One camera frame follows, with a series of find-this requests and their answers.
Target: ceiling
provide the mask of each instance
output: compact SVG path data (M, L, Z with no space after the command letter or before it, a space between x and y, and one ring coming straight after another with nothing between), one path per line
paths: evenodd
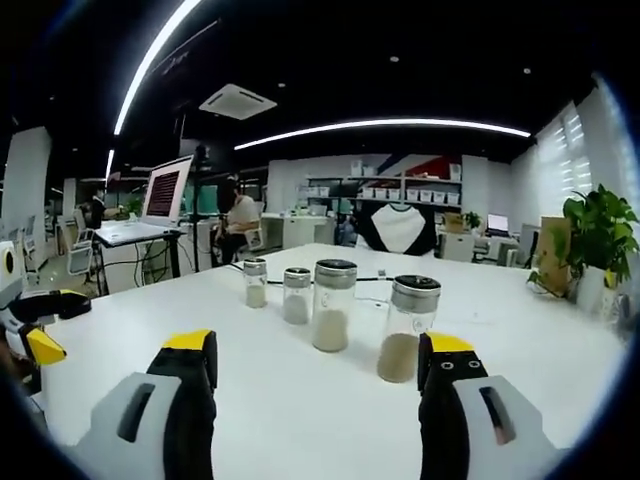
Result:
M510 162L533 140L377 127L240 151L233 146L372 118L449 118L536 133L570 100L588 94L592 72L608 59L602 39L610 36L603 25L611 22L594 21L602 12L540 6L540 14L521 8L461 13L424 2L372 7L358 1L203 0L156 57L114 139L133 74L180 3L79 1L53 18L43 13L50 18L45 34L22 39L13 57L14 128L47 126L56 181L104 176L110 148L117 152L113 171L161 163L177 155L180 132L215 144L216 154L235 169L345 153L475 154ZM620 12L609 14L617 18ZM243 121L198 110L227 83L278 106Z

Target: laptop screen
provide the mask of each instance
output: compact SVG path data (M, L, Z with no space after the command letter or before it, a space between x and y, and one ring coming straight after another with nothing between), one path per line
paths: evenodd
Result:
M179 158L153 169L142 210L143 221L163 226L177 223L192 161L193 156Z
M509 219L503 215L487 215L487 227L498 232L509 231Z

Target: spice jar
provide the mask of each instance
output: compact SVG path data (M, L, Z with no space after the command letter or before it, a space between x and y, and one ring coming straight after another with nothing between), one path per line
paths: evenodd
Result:
M309 323L311 300L311 271L307 268L287 268L284 271L284 298L282 316L287 323L304 325Z
M267 304L267 262L263 258L244 261L247 306L262 308Z
M435 320L440 291L440 283L420 275L400 275L393 280L377 367L383 380L401 383L413 378L419 337Z
M313 346L339 352L349 343L347 326L355 298L358 267L347 260L320 260L313 292Z

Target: metal lid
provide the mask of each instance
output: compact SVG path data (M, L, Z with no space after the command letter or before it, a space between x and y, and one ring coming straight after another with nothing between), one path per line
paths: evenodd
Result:
M325 287L351 288L358 277L358 266L348 260L327 259L316 262L315 281Z
M433 278L400 275L393 279L391 303L411 313L431 313L438 309L442 286Z
M264 258L247 258L244 261L244 273L251 277L267 274L267 262Z
M311 271L308 268L291 267L284 271L284 285L289 288L311 286Z

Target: white powder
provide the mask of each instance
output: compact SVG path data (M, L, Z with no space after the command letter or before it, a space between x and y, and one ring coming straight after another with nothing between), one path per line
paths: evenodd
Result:
M262 308L267 304L267 294L264 286L251 285L247 287L247 307Z
M289 295L284 299L284 319L292 325L309 323L309 306L302 295Z
M380 349L378 375L383 380L402 383L411 380L416 373L416 360L420 340L407 333L389 335Z
M314 319L313 346L323 352L347 348L347 315L342 310L325 310Z

